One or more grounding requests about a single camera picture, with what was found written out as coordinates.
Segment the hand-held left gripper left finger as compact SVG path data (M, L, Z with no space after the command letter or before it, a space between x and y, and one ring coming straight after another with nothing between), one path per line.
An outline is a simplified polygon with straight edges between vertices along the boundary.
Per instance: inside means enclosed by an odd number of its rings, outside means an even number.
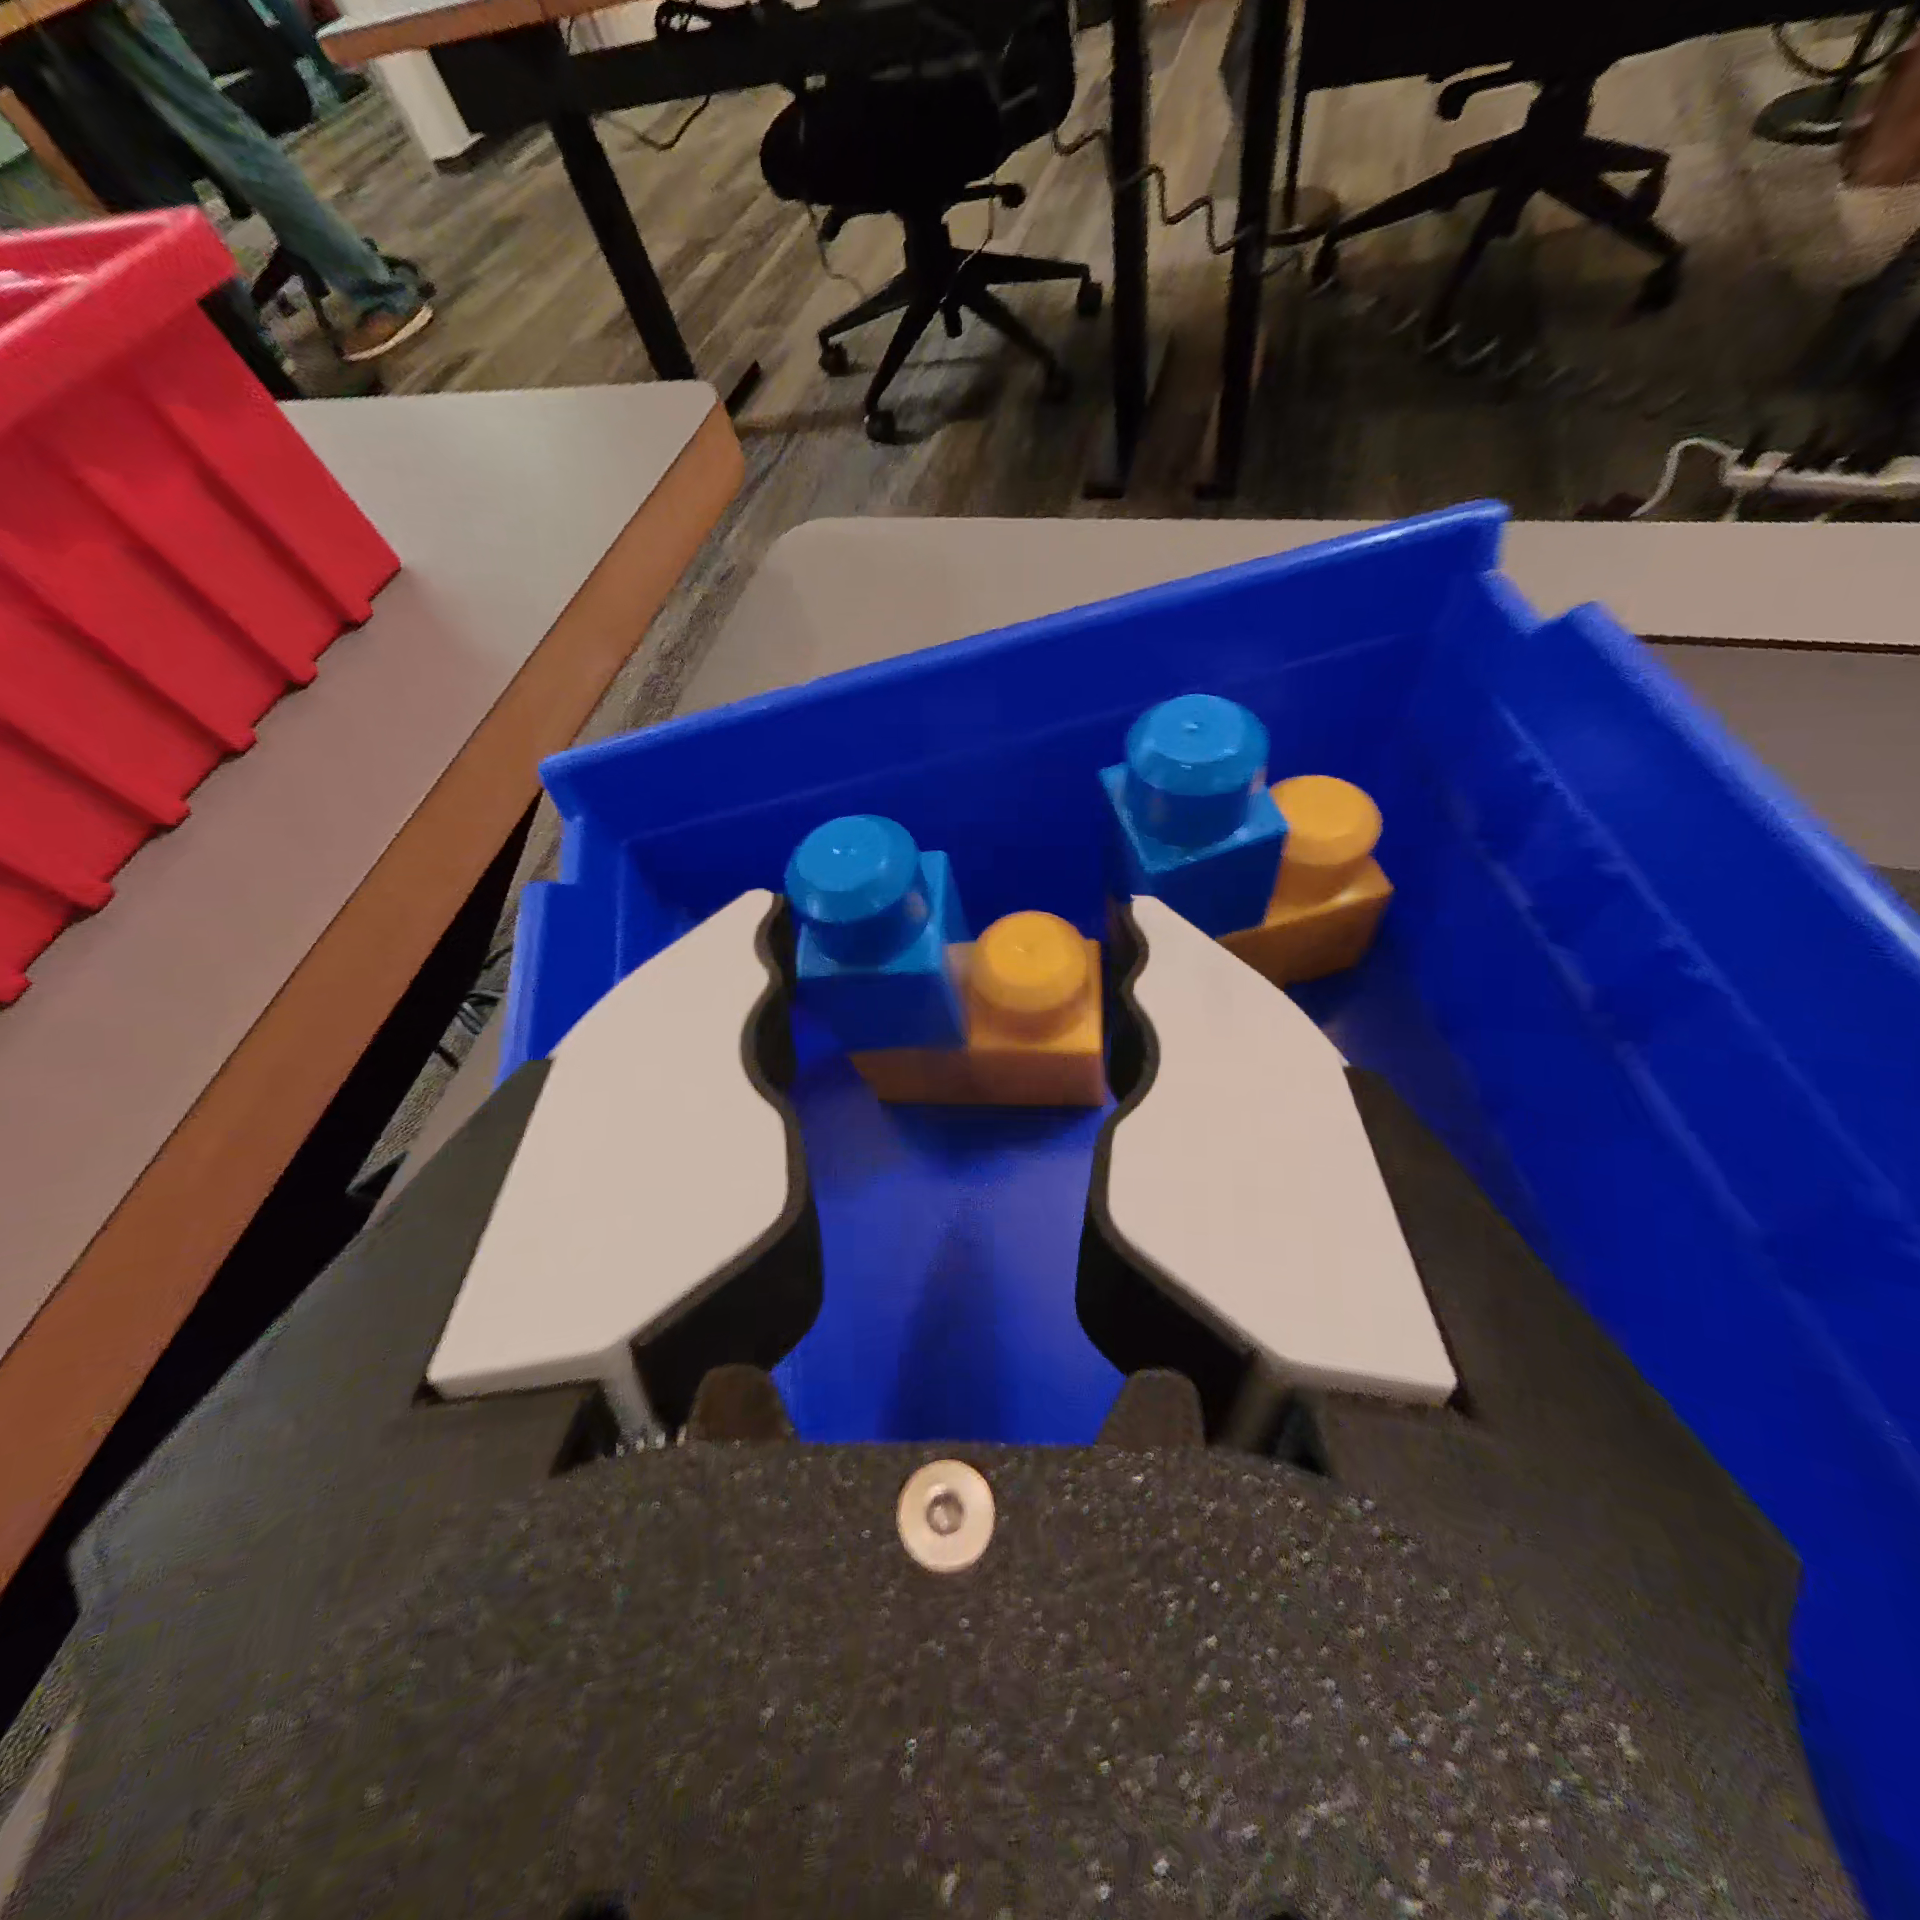
M595 1388L625 1433L680 1433L701 1381L815 1330L785 899L743 890L625 975L541 1061L443 1331L441 1401Z

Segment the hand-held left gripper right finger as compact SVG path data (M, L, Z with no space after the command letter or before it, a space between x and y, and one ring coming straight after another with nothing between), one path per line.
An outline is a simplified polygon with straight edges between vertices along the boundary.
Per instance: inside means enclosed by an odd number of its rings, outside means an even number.
M1205 1435L1308 1391L1444 1406L1453 1351L1340 1043L1159 899L1111 907L1107 1078L1075 1309L1127 1377L1192 1383Z

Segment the yellow two-stud block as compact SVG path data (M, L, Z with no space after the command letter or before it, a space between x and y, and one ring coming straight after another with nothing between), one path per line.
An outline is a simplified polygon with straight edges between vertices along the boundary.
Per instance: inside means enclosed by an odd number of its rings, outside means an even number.
M1263 920L1218 943L1288 988L1359 965L1375 943L1396 885L1377 866L1381 809L1340 777L1271 785L1288 842Z
M1029 907L952 943L960 1043L856 1051L853 1067L897 1105L1095 1111L1107 1099L1100 943Z

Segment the blue single-stud block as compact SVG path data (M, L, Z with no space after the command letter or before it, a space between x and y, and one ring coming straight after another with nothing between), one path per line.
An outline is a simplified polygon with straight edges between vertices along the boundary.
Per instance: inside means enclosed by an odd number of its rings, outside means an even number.
M1159 899L1212 936L1268 916L1288 821L1263 721L1218 692L1147 709L1100 767L1120 899Z
M969 927L947 852L882 814L843 814L791 852L785 901L797 1006L843 1051L963 1043L953 946Z

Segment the blue plastic bin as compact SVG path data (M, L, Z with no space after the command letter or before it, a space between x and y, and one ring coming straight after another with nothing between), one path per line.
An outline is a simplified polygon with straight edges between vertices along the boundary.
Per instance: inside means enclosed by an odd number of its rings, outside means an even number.
M1754 530L819 518L653 731L541 767L500 1073L829 814L952 852L972 916L1100 920L1140 709L1224 692L1385 809L1398 899L1324 995L1803 1558L1828 1822L1918 1915L1918 916L1629 635Z

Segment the grey table with wooden edge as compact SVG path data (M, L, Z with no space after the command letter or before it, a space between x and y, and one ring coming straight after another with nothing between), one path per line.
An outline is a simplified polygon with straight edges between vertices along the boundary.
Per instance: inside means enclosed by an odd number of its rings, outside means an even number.
M745 479L692 379L286 413L403 574L5 1012L5 1581Z

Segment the red plastic bin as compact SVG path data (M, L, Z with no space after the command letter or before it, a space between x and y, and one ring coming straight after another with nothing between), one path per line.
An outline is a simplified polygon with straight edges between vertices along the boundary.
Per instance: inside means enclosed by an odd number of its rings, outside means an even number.
M403 572L228 272L182 204L5 235L5 1003Z

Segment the white power strip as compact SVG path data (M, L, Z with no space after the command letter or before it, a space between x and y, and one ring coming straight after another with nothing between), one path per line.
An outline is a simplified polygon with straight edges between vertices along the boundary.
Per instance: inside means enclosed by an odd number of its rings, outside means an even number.
M1790 449L1751 449L1717 436L1679 436L1659 471L1646 499L1627 509L1627 518L1659 515L1682 479L1689 458L1711 458L1715 486L1723 518L1747 506L1809 506L1819 518L1849 509L1896 509L1918 512L1918 452L1896 452L1880 465L1809 464Z

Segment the black office chair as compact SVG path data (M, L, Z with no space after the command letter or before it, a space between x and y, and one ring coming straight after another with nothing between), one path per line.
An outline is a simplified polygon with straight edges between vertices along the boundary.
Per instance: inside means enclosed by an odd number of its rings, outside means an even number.
M1423 347L1444 350L1458 337L1461 300L1487 251L1522 228L1531 198L1550 198L1648 253L1654 272L1634 305L1664 313L1686 277L1686 245L1659 223L1669 152L1590 130L1598 77L1598 72L1547 73L1505 65L1447 82L1437 96L1437 117L1444 119L1458 119L1472 94L1509 82L1531 82L1536 96L1518 130L1463 145L1439 174L1364 211L1340 216L1309 261L1309 287L1326 291L1340 279L1347 242L1484 198L1477 228L1423 316Z
M874 293L819 325L819 367L850 374L846 337L897 313L861 398L874 442L897 442L890 387L920 337L940 323L960 337L972 313L1043 366L1043 393L1071 392L1062 359L1000 298L1004 282L1071 282L1075 313L1100 316L1105 287L1090 264L963 247L947 218L981 203L1022 204L1004 167L1062 130L1075 92L1071 3L936 3L953 23L957 51L890 72L829 72L795 92L761 141L768 189L819 216L825 245L850 223L892 218L902 228L902 272Z

